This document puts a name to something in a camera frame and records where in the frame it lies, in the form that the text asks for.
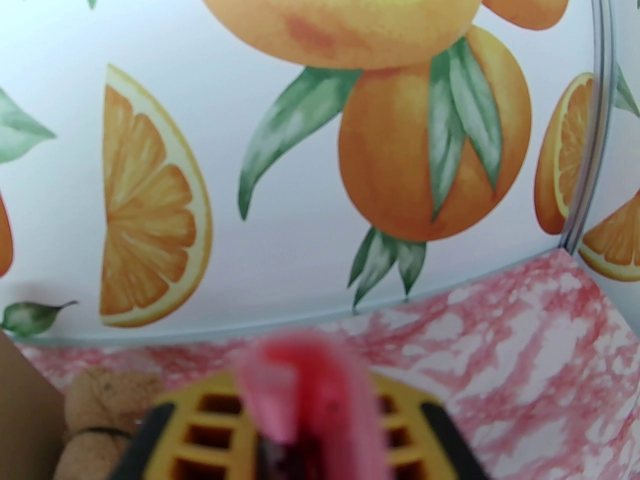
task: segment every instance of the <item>pink marble surface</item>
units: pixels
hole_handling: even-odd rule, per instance
[[[496,479],[640,478],[640,343],[564,251],[318,327],[441,397]],[[21,349],[61,389],[95,364],[157,371],[174,388],[224,367],[242,344]]]

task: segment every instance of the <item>orange segment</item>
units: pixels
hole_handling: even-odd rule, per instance
[[[535,172],[535,215],[542,230],[562,233],[585,154],[594,75],[578,75],[553,110]]]
[[[580,256],[615,281],[640,281],[640,191],[582,238]]]
[[[194,155],[160,103],[108,66],[103,130],[107,236],[103,324],[135,327],[178,309],[196,290],[213,223]]]

